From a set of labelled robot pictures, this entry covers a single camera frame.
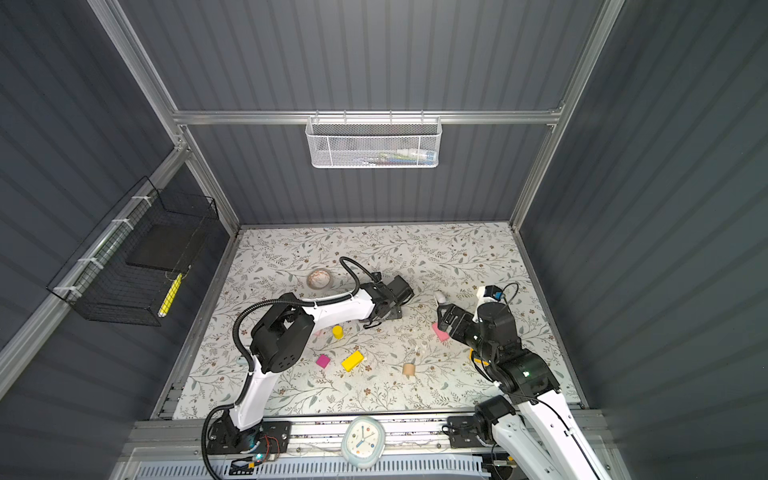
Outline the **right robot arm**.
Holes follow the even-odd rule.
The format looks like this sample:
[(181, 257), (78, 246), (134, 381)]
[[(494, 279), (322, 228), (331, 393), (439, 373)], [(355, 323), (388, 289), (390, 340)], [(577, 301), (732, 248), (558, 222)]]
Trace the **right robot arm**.
[(529, 479), (608, 479), (547, 363), (525, 348), (504, 301), (482, 298), (470, 313), (437, 307), (438, 328), (471, 349), (501, 394), (475, 407), (476, 435), (503, 449)]

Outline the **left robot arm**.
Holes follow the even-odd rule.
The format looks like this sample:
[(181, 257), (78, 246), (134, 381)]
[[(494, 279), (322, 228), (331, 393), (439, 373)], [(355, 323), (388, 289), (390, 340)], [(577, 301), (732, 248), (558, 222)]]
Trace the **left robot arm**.
[(264, 418), (279, 375), (300, 359), (310, 336), (349, 321), (373, 328), (414, 296), (397, 275), (388, 283), (368, 282), (334, 297), (301, 300), (292, 293), (253, 304), (235, 320), (232, 339), (247, 362), (242, 390), (228, 408), (230, 423), (244, 432)]

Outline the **yellow rectangular block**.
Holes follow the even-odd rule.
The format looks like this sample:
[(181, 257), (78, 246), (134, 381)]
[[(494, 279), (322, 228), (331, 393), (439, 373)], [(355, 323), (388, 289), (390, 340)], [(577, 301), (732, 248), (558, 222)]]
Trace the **yellow rectangular block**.
[(365, 360), (364, 355), (359, 351), (354, 351), (351, 355), (349, 355), (347, 358), (345, 358), (341, 365), (344, 368), (346, 372), (350, 372), (355, 367), (360, 365)]

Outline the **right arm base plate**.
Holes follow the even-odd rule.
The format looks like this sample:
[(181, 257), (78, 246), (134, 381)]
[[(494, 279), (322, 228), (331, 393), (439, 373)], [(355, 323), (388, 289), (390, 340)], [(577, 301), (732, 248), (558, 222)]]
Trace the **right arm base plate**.
[(488, 425), (474, 415), (449, 416), (441, 431), (454, 449), (491, 447), (495, 444)]

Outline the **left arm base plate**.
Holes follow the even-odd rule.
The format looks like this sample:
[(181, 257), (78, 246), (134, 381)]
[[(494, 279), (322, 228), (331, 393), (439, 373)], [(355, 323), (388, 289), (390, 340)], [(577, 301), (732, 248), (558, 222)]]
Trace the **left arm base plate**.
[(213, 455), (285, 453), (291, 437), (289, 421), (262, 421), (240, 431), (229, 419), (217, 419), (206, 434), (206, 452)]

